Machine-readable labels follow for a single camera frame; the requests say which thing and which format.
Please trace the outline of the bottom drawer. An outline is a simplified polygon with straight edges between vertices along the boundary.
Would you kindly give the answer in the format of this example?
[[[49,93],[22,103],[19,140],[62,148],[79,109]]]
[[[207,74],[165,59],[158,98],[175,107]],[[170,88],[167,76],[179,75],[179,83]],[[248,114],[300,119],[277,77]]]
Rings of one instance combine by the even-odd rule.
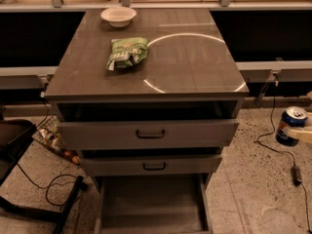
[[[202,177],[106,177],[95,234],[214,234]]]

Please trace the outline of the black chair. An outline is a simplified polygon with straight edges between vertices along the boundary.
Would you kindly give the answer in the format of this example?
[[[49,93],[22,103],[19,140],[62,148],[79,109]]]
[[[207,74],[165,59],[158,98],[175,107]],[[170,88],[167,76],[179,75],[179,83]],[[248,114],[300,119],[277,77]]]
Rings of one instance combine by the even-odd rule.
[[[28,120],[0,121],[0,185],[4,183],[15,166],[20,168],[20,158],[34,140],[32,136],[36,132],[36,126]],[[15,205],[3,197],[0,197],[0,208],[2,212],[7,214],[53,222],[55,224],[53,234],[62,234],[79,191],[86,188],[87,184],[84,182],[84,178],[80,175],[75,177],[70,194],[66,201],[60,205],[59,212]]]

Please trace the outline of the white bowl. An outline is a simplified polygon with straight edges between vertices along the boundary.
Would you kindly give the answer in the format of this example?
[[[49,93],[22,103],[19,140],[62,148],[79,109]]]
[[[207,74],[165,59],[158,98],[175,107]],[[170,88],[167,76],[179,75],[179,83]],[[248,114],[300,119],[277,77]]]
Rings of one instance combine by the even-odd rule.
[[[128,26],[135,18],[137,12],[129,7],[113,7],[101,12],[100,16],[111,26],[122,28]]]

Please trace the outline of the blue pepsi can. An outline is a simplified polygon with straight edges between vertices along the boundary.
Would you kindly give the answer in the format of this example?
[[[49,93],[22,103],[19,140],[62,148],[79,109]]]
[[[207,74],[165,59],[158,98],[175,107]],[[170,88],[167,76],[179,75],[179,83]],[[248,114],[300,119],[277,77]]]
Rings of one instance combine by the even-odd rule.
[[[282,114],[276,133],[276,140],[285,146],[296,146],[298,139],[287,135],[291,127],[304,127],[308,119],[307,112],[297,106],[288,107]]]

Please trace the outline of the grey drawer cabinet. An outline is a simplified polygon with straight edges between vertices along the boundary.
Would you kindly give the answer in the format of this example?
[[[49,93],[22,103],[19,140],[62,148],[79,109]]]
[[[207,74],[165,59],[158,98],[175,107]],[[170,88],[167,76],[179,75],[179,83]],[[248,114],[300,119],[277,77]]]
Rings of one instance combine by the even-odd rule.
[[[148,40],[147,57],[133,67],[106,69],[111,41]],[[206,9],[141,9],[116,29],[88,11],[48,87],[59,123],[79,105],[214,101],[237,120],[246,83]],[[111,176],[88,175],[97,190]]]

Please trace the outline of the middle drawer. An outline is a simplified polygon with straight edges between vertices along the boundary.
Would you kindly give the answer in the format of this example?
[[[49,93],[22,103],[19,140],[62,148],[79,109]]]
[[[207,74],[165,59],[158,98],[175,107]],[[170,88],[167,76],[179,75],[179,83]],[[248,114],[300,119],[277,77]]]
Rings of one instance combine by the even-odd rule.
[[[208,174],[222,157],[215,148],[87,151],[81,166],[89,176]]]

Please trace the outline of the black power adapter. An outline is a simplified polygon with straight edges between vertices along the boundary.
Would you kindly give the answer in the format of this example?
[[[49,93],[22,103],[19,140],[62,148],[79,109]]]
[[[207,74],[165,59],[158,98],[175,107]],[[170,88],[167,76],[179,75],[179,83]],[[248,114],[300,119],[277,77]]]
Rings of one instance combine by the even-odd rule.
[[[298,166],[292,167],[292,182],[295,186],[299,186],[302,183],[301,171]]]

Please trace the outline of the green chip bag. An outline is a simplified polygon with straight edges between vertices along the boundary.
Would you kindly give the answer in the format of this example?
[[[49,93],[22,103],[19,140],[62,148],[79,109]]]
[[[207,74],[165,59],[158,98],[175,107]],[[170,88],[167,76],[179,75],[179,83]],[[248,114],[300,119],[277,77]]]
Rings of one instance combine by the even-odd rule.
[[[133,67],[147,57],[148,40],[143,37],[113,39],[106,69]]]

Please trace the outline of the top drawer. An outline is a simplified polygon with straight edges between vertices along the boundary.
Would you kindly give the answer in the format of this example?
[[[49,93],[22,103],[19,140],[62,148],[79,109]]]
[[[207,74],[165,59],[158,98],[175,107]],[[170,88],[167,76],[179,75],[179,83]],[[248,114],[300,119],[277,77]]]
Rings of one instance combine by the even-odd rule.
[[[79,105],[58,129],[70,149],[222,147],[238,121],[214,101]]]

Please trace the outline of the drawer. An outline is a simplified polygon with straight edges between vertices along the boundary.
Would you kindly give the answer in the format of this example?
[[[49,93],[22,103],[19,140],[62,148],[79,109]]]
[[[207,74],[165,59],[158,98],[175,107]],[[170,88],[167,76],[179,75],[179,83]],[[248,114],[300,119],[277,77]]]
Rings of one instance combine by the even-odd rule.
[[[81,166],[89,176],[208,174],[222,157],[215,148],[87,151]]]
[[[202,177],[106,177],[95,234],[214,234]]]
[[[58,129],[70,149],[222,147],[238,121],[214,101],[79,105]]]

